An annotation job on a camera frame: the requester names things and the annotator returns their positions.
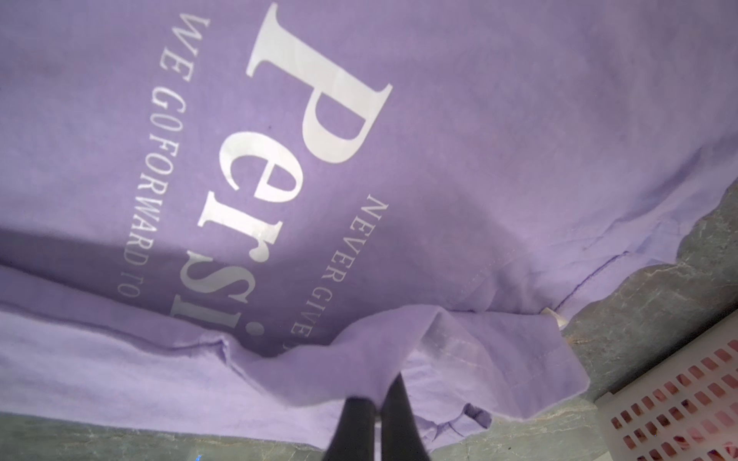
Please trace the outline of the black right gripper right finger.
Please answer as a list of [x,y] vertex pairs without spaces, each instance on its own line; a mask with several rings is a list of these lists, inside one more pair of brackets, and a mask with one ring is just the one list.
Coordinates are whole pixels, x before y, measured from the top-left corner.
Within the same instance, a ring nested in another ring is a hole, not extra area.
[[429,461],[401,375],[392,382],[381,410],[383,461]]

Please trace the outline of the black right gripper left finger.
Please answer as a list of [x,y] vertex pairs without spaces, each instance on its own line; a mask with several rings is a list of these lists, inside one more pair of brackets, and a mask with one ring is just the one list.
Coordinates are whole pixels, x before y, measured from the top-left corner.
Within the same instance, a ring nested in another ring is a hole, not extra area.
[[372,461],[377,409],[372,401],[347,399],[323,461]]

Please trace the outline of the purple t-shirt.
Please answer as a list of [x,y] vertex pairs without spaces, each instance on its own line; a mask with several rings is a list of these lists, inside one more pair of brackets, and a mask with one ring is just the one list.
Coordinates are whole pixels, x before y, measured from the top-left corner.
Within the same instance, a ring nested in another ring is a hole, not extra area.
[[443,447],[736,177],[733,1],[5,1],[1,408]]

